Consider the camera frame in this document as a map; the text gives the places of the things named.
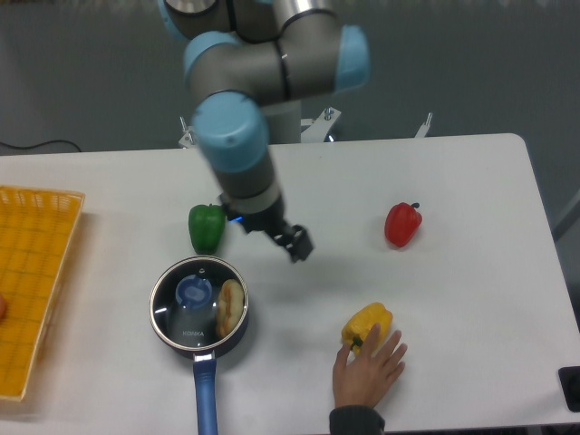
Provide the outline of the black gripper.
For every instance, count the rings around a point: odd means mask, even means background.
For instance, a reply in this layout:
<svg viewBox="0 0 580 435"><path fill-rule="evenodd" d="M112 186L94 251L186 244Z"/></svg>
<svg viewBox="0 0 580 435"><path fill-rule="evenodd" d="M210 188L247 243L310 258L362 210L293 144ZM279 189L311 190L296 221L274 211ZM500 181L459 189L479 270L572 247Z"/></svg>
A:
<svg viewBox="0 0 580 435"><path fill-rule="evenodd" d="M238 223L247 234L267 234L286 251L292 263L305 261L313 252L308 230L286 222L285 202L280 192L274 196L264 192L253 198L231 198L223 192L219 200L228 221Z"/></svg>

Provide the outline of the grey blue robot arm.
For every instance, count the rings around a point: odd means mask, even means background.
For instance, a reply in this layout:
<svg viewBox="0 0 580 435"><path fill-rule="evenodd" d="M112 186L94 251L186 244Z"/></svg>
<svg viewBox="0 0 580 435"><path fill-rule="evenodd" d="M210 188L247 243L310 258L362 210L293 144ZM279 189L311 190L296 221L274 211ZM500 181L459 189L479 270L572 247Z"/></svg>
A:
<svg viewBox="0 0 580 435"><path fill-rule="evenodd" d="M314 246L304 227L285 220L263 109L365 85L371 55L363 29L342 24L329 1L161 1L158 8L187 43L191 124L227 218L267 234L293 262L307 259Z"/></svg>

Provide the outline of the dark grey sleeve forearm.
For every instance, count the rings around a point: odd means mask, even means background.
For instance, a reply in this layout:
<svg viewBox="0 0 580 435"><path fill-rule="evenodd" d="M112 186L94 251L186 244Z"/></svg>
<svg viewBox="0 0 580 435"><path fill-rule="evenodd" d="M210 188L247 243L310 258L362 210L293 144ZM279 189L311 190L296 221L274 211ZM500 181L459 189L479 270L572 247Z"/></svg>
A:
<svg viewBox="0 0 580 435"><path fill-rule="evenodd" d="M337 407L329 415L332 435L381 435L384 425L384 418L375 409L363 405Z"/></svg>

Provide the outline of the person's hand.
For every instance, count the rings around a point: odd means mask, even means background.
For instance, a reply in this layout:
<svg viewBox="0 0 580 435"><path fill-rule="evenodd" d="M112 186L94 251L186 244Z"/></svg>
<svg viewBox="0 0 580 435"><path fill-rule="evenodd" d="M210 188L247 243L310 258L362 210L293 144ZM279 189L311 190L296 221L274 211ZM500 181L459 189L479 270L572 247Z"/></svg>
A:
<svg viewBox="0 0 580 435"><path fill-rule="evenodd" d="M375 324L359 354L348 362L347 344L339 350L333 366L333 401L335 408L365 406L375 408L401 377L405 369L403 357L408 346L396 330L380 349L381 326Z"/></svg>

